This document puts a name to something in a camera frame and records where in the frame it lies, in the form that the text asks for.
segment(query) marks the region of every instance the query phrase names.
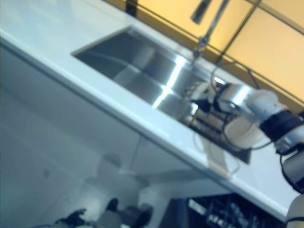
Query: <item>cabinet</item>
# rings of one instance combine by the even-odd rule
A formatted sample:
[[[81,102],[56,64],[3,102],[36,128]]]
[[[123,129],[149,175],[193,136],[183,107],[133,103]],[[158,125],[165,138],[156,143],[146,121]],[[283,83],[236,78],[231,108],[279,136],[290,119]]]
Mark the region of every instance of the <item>cabinet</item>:
[[[47,72],[3,48],[1,66],[2,87],[10,94],[50,121],[54,127],[66,132],[79,145],[108,156],[118,165],[128,166],[140,138],[138,132],[55,81]],[[27,130],[28,133],[24,132],[23,135],[25,140],[46,140],[43,129],[28,126]]]

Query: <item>metal pipe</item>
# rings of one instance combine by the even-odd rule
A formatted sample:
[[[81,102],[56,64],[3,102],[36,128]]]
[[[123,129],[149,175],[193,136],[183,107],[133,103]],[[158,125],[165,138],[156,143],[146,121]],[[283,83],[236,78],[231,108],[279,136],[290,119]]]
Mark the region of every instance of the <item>metal pipe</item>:
[[[208,5],[210,4],[211,0],[203,0],[201,1],[201,3],[199,4],[199,6],[196,8],[196,10],[194,11],[194,13],[191,16],[191,19],[195,22],[195,23],[199,23],[203,17],[203,15],[205,14]],[[209,43],[210,40],[210,36],[214,30],[214,28],[216,27],[220,17],[222,16],[227,4],[228,4],[229,0],[223,0],[221,5],[218,8],[218,11],[216,13],[216,15],[214,16],[208,31],[206,33],[206,35],[204,35],[203,37],[199,38],[199,42],[197,44],[197,46],[194,48],[193,50],[193,61],[195,61],[200,55],[201,55],[201,50],[202,48],[205,48],[207,46],[207,44]]]
[[[206,33],[206,37],[209,38],[209,37],[211,36],[211,34],[212,34],[214,28],[216,27],[216,25],[217,25],[217,23],[218,23],[220,17],[222,16],[222,14],[223,14],[223,12],[224,12],[224,10],[225,10],[225,8],[226,8],[228,2],[229,2],[229,0],[223,0],[223,1],[222,1],[221,5],[220,5],[219,8],[218,8],[218,11],[217,11],[215,17],[213,18],[212,23],[211,23],[210,26],[209,26],[209,29],[208,29],[208,31],[207,31],[207,33]]]

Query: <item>stainless steel sink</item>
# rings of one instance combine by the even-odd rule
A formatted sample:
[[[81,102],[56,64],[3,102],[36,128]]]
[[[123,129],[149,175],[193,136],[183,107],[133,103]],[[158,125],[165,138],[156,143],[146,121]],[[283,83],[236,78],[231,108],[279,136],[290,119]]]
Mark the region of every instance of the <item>stainless steel sink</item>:
[[[189,60],[133,28],[73,55],[178,120],[193,107],[182,98],[185,89],[206,77]]]

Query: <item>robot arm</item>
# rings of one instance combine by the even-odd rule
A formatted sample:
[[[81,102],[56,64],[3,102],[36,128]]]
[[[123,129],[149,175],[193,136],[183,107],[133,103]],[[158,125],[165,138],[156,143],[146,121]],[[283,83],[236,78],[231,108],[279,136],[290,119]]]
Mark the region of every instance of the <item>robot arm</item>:
[[[288,228],[304,228],[304,120],[281,104],[271,91],[219,79],[201,97],[220,112],[243,116],[259,127],[281,156],[286,181],[301,193],[289,208]]]

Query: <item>white countertop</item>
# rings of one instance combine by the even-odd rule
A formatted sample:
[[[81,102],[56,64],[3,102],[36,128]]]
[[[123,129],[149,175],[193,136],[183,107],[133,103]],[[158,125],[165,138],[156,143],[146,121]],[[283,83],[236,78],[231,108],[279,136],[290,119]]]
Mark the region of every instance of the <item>white countertop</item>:
[[[193,131],[154,110],[70,54],[128,26],[184,56],[190,56],[189,50],[100,0],[2,0],[0,19],[1,37],[16,50],[36,59],[37,64],[61,75],[58,80],[93,99],[197,169],[213,175],[224,186],[284,219],[297,193],[284,180],[272,145],[252,152],[250,165],[241,162],[239,170],[231,173],[238,163],[227,152],[205,139],[199,145],[201,149],[197,148]],[[204,60],[200,63],[208,70],[214,67]],[[223,71],[221,76],[238,81]],[[219,162],[210,156],[211,151],[224,160]]]

